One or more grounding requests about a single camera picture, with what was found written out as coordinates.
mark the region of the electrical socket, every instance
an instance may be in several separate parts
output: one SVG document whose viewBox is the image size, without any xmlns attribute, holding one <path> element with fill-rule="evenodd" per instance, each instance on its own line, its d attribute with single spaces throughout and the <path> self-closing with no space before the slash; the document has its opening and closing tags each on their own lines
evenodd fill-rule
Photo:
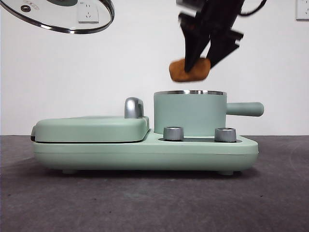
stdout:
<svg viewBox="0 0 309 232">
<path fill-rule="evenodd" d="M 78 3 L 79 23 L 98 23 L 98 7 L 90 0 L 83 0 Z"/>
<path fill-rule="evenodd" d="M 309 21 L 309 0 L 296 0 L 296 20 Z"/>
</svg>

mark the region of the brown food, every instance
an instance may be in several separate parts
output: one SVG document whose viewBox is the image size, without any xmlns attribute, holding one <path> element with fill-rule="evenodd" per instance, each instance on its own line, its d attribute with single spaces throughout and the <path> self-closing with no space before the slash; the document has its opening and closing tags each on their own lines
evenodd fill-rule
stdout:
<svg viewBox="0 0 309 232">
<path fill-rule="evenodd" d="M 184 59 L 169 65 L 169 74 L 173 81 L 188 82 L 204 80 L 211 69 L 211 62 L 207 58 L 199 58 L 190 72 L 184 71 Z"/>
</svg>

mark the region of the sandwich maker lid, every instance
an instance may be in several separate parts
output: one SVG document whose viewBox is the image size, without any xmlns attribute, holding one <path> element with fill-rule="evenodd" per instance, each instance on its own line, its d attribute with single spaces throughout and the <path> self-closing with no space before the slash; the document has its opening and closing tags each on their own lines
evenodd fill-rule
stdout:
<svg viewBox="0 0 309 232">
<path fill-rule="evenodd" d="M 120 143 L 142 140 L 149 118 L 86 116 L 45 119 L 32 130 L 31 140 L 42 143 Z"/>
</svg>

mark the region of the silver knob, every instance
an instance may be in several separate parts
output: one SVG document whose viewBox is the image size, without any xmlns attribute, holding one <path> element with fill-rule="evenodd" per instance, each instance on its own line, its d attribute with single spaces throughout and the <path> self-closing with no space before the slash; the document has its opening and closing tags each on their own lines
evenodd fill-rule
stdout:
<svg viewBox="0 0 309 232">
<path fill-rule="evenodd" d="M 224 143 L 236 142 L 236 130 L 234 128 L 216 128 L 214 130 L 214 139 Z"/>
<path fill-rule="evenodd" d="M 183 128 L 182 127 L 164 127 L 163 139 L 169 140 L 169 141 L 183 140 Z"/>
<path fill-rule="evenodd" d="M 127 98 L 125 103 L 125 118 L 144 116 L 144 104 L 141 99 Z"/>
</svg>

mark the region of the cable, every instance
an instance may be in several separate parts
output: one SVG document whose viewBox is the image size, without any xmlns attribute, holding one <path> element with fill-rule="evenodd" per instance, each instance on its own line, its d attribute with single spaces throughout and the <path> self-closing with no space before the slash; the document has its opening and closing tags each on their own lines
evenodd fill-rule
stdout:
<svg viewBox="0 0 309 232">
<path fill-rule="evenodd" d="M 250 12 L 245 12 L 245 13 L 242 13 L 240 12 L 239 15 L 240 16 L 243 16 L 243 17 L 247 17 L 247 16 L 250 16 L 256 12 L 258 12 L 266 3 L 267 0 L 262 0 L 261 4 L 253 11 L 250 11 Z"/>
</svg>

